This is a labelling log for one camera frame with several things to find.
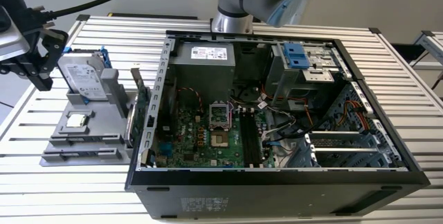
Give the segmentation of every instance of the ram slot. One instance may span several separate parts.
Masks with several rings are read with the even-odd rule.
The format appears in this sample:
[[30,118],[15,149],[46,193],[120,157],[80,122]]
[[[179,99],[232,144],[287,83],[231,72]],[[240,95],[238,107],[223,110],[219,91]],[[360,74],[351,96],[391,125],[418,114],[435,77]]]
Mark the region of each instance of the ram slot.
[[240,135],[243,142],[243,155],[246,167],[260,167],[260,144],[258,141],[258,130],[254,112],[243,111],[239,114]]

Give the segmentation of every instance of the blue drive bay latch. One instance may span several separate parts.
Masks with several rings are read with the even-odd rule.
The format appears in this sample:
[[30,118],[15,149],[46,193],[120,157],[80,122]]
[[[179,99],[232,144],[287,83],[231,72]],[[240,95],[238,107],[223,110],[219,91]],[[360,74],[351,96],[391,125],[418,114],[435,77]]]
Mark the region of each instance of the blue drive bay latch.
[[283,54],[288,59],[288,67],[298,69],[307,69],[311,66],[310,60],[306,57],[304,49],[300,44],[283,44]]

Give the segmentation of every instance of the slatted aluminum table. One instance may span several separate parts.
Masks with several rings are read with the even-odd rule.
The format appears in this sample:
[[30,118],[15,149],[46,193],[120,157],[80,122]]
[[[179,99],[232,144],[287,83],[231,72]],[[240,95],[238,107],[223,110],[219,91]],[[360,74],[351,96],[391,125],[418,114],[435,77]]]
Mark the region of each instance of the slatted aluminum table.
[[[360,224],[443,223],[443,103],[382,34],[370,29],[255,24],[255,33],[338,38],[350,52],[431,186],[363,218],[218,219],[183,222],[339,222]],[[210,22],[90,17],[70,31],[74,49],[110,51],[119,82],[135,88],[130,69],[140,67],[152,86],[166,30],[210,31]],[[0,127],[0,223],[152,223],[134,193],[124,192],[128,165],[40,167],[40,154],[67,104],[67,84],[52,73],[54,89],[31,86]]]
[[443,65],[443,32],[422,31],[414,44],[420,44]]

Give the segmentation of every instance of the green motherboard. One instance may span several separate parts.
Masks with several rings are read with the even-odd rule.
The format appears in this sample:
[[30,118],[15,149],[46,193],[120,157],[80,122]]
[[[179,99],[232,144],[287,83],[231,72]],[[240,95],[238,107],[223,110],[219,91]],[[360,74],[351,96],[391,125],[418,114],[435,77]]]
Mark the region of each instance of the green motherboard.
[[[182,108],[178,111],[176,135],[172,142],[159,144],[158,167],[244,168],[239,112],[232,111],[232,124],[227,132],[210,130],[207,110],[199,117],[198,114],[195,109]],[[255,122],[256,134],[260,136],[267,129],[263,111],[256,112]],[[263,161],[263,167],[274,167],[272,154]]]

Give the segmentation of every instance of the power supply label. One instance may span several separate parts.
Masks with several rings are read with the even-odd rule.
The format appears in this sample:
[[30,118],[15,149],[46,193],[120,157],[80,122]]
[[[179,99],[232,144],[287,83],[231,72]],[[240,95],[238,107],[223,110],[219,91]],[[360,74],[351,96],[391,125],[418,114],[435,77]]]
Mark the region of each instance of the power supply label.
[[90,100],[107,99],[95,68],[87,64],[67,64],[66,68],[79,94]]
[[227,48],[194,47],[191,59],[227,60]]
[[182,198],[182,208],[184,212],[224,212],[228,202],[228,197]]

